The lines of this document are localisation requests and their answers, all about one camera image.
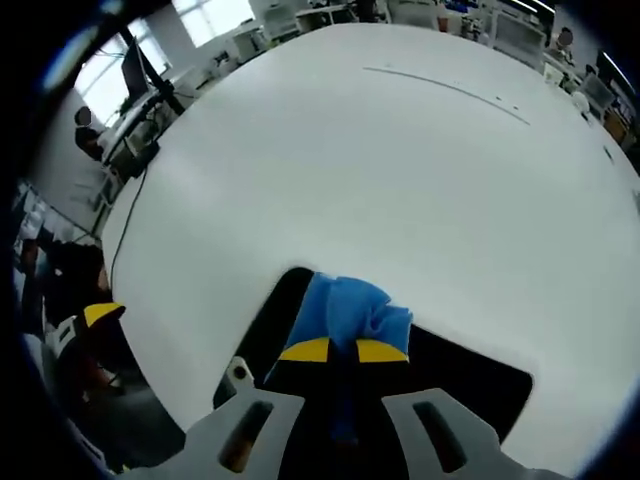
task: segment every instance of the office desk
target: office desk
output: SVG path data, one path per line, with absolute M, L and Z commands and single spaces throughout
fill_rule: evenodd
M 640 222 L 594 128 L 539 73 L 435 31 L 338 25 L 270 50 L 149 167 L 111 279 L 145 377 L 187 429 L 286 270 L 359 277 L 532 373 L 504 451 L 575 474 L 640 365 Z

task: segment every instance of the yellow tab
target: yellow tab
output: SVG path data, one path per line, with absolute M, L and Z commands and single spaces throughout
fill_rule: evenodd
M 280 354 L 280 360 L 294 362 L 327 362 L 329 355 L 329 338 L 316 338 L 296 343 Z
M 408 357 L 396 347 L 378 340 L 356 340 L 360 363 L 406 362 Z
M 84 319 L 87 322 L 87 327 L 91 327 L 91 325 L 96 323 L 102 317 L 119 308 L 124 309 L 124 306 L 119 303 L 96 303 L 95 305 L 89 305 L 84 309 Z

